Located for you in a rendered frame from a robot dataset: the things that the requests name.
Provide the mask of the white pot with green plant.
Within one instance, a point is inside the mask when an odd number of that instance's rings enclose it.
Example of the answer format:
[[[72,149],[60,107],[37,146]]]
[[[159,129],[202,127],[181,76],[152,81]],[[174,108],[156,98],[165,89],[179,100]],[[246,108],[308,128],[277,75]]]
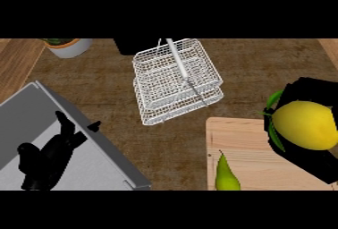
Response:
[[[75,38],[63,45],[52,46],[46,44],[46,47],[59,58],[72,58],[87,51],[91,44],[93,40],[90,38]]]

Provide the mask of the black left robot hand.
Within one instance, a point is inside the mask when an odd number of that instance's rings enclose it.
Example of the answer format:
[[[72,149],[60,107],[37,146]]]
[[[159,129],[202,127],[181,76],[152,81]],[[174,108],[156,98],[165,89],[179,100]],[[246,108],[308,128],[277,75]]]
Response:
[[[74,149],[87,141],[81,131],[66,115],[56,111],[60,133],[47,141],[43,148],[29,142],[18,147],[19,170],[25,174],[21,189],[25,191],[50,191],[59,182]]]

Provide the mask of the black appliance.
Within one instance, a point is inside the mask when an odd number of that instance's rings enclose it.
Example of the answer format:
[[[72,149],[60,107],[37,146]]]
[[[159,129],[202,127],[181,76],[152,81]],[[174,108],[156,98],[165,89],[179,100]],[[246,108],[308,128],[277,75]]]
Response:
[[[122,55],[136,55],[137,52],[153,48],[158,43],[156,38],[115,38],[114,41]]]

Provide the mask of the yellow lemon with green leaves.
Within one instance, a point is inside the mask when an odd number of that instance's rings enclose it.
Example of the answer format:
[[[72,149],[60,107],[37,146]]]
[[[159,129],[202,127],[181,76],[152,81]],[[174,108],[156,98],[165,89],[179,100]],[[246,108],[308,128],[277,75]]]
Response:
[[[280,150],[285,150],[280,137],[297,147],[328,150],[338,144],[338,129],[332,110],[313,101],[294,100],[272,113],[261,112],[269,118],[269,136]]]

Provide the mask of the pale wooden cutting board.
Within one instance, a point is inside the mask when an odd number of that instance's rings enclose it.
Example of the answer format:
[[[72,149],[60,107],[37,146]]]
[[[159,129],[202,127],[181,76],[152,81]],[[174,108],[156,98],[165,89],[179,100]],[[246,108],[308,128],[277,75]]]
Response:
[[[260,119],[207,119],[207,189],[215,190],[220,154],[224,154],[242,190],[338,191],[272,150]]]

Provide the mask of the green pear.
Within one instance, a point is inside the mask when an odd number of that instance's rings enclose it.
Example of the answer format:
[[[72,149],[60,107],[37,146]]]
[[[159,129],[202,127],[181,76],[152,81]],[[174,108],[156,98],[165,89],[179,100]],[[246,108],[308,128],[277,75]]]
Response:
[[[220,154],[220,157],[218,157],[215,189],[218,191],[241,190],[241,183],[232,172],[224,154]]]

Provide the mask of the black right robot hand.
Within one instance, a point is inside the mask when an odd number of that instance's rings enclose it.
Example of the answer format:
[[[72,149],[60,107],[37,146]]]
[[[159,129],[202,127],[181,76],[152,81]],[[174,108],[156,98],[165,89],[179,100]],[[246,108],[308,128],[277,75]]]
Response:
[[[264,112],[272,115],[288,103],[301,100],[331,106],[333,121],[338,124],[338,82],[300,77],[283,90],[269,97]],[[274,153],[314,175],[325,183],[338,182],[338,158],[329,150],[313,150],[297,146],[272,128],[270,117],[264,116],[264,131]]]

